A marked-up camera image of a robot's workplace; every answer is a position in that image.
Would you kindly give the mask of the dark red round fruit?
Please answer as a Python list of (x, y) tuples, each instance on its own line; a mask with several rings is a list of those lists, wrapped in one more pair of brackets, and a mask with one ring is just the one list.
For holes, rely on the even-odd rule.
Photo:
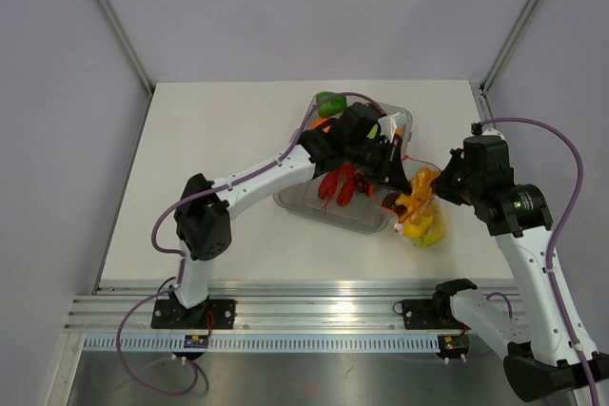
[(391, 192), (386, 194), (383, 197), (381, 206), (385, 210), (397, 215), (401, 216), (406, 210), (406, 207), (399, 203), (399, 198), (402, 196), (400, 192)]

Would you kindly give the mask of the yellow ginger root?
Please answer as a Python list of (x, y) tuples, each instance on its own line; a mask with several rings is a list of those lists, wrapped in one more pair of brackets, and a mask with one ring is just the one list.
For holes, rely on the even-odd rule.
[(408, 195), (402, 194), (399, 203), (412, 211), (426, 203), (432, 197), (432, 182), (440, 176), (440, 171), (428, 167), (421, 168), (410, 180), (412, 192)]

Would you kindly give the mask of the light green wrinkled fruit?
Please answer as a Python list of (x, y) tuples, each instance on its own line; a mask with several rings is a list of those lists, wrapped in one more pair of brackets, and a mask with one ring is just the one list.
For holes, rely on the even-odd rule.
[(377, 125), (374, 125), (368, 132), (367, 138), (371, 140), (375, 139), (379, 135), (379, 129), (380, 128)]

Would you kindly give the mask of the clear zip bag orange zipper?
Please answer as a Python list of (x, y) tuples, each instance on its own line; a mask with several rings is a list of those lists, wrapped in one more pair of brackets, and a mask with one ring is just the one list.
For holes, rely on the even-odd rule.
[(411, 192), (386, 193), (381, 197), (380, 206), (388, 214), (396, 234), (419, 249), (430, 248), (441, 242), (446, 235), (443, 213), (431, 187), (441, 170), (431, 162), (410, 155), (403, 156), (403, 163), (418, 167), (409, 179)]

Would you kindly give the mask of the yellow lemon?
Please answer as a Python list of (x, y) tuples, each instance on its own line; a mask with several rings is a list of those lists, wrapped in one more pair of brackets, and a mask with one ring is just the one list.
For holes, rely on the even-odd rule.
[(407, 220), (402, 226), (402, 236), (415, 242), (425, 235), (431, 224), (432, 220), (430, 218), (419, 218), (415, 221)]

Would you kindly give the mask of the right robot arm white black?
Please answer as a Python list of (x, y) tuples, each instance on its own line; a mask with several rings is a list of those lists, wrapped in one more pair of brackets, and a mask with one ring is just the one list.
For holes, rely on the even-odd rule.
[(468, 279), (436, 285), (404, 314), (430, 317), (444, 328), (472, 330), (501, 359), (503, 371), (524, 402), (587, 388), (599, 405), (598, 383), (608, 378), (608, 357), (582, 324), (560, 270), (549, 207), (540, 189), (516, 184), (508, 143), (497, 135), (470, 136), (450, 152), (441, 171), (421, 170), (410, 181), (409, 198), (469, 205), (497, 243), (513, 275), (527, 327), (495, 308)]

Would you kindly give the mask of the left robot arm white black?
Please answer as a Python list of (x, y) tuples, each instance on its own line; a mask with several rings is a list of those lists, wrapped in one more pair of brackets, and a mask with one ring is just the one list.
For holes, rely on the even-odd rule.
[(337, 117), (314, 126), (311, 107), (291, 143), (273, 158), (223, 179), (190, 177), (181, 199), (167, 214), (176, 222), (181, 263), (175, 284), (158, 292), (151, 326), (161, 330), (228, 330), (236, 302), (209, 295), (211, 263), (232, 242), (231, 224), (258, 202), (297, 184), (333, 172), (354, 172), (352, 190), (408, 194), (403, 169), (412, 116), (384, 111), (373, 103), (353, 102)]

